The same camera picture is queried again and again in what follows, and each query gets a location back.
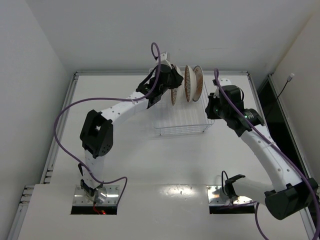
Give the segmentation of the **flower pattern plate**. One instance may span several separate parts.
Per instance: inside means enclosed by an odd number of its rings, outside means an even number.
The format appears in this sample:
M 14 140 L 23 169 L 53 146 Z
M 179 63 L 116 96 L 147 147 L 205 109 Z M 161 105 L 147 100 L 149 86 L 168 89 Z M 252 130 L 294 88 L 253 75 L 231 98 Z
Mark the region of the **flower pattern plate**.
M 182 93 L 183 93 L 183 85 L 184 85 L 184 76 L 178 66 L 175 64 L 173 65 L 174 69 L 177 71 L 179 76 L 182 78 L 181 84 L 179 85 L 178 88 L 174 88 L 170 92 L 170 99 L 171 99 L 171 104 L 174 106 L 176 103 L 178 103 L 181 98 L 182 98 Z
M 195 72 L 189 65 L 185 66 L 184 90 L 187 102 L 191 102 L 197 90 L 197 79 Z

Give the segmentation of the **glass plate orange sunburst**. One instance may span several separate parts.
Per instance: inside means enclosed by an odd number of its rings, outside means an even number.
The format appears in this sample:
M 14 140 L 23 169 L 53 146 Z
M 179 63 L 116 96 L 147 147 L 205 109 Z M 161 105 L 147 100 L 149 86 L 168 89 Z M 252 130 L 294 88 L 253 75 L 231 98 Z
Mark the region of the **glass plate orange sunburst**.
M 195 78 L 196 78 L 196 91 L 195 91 L 195 94 L 194 94 L 192 100 L 194 102 L 197 102 L 202 95 L 204 74 L 203 74 L 202 68 L 199 65 L 194 67 L 193 72 L 194 72 Z

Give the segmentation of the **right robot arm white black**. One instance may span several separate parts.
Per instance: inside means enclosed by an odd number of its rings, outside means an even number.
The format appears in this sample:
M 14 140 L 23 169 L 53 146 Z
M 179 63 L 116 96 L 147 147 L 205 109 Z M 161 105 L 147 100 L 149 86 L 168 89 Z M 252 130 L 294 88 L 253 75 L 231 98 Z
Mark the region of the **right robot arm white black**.
M 244 107 L 244 93 L 239 87 L 229 80 L 214 80 L 213 84 L 216 90 L 208 95 L 207 118 L 224 120 L 252 150 L 271 180 L 271 184 L 264 184 L 238 174 L 225 180 L 223 193 L 231 200 L 246 196 L 261 203 L 278 220 L 308 207 L 318 188 L 316 180 L 304 181 L 286 162 L 262 117 L 255 109 Z

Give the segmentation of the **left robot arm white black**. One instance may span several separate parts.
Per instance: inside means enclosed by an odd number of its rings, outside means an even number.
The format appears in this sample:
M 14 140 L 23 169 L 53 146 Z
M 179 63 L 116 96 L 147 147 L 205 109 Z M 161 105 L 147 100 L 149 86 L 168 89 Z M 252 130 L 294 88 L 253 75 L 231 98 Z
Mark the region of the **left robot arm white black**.
M 113 146 L 115 128 L 135 114 L 151 108 L 167 90 L 182 84 L 181 72 L 169 59 L 168 52 L 160 54 L 160 70 L 155 67 L 128 97 L 129 101 L 121 101 L 100 112 L 93 109 L 86 115 L 80 140 L 84 149 L 84 164 L 88 169 L 82 167 L 80 186 L 89 197 L 95 197 L 103 187 L 96 179 L 102 178 L 105 155 Z

